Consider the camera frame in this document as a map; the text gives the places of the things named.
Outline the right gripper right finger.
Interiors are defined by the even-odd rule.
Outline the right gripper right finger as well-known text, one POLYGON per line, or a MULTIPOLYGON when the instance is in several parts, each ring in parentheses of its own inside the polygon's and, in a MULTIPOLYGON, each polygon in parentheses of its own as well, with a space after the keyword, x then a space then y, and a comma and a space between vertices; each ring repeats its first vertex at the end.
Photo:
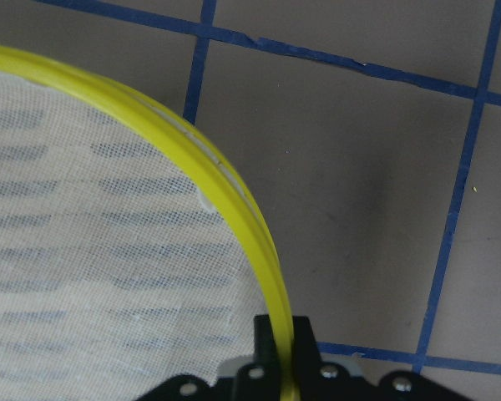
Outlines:
POLYGON ((294 316, 292 320, 294 327, 293 369, 295 372, 317 372, 322 359, 311 321, 306 316, 294 316))

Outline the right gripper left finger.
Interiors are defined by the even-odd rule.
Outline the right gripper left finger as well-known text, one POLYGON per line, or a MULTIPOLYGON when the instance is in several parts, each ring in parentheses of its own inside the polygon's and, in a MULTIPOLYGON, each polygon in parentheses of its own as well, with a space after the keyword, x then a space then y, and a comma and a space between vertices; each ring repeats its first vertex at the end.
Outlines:
POLYGON ((264 366, 280 366, 279 354, 270 317, 256 315, 254 325, 254 362, 264 366))

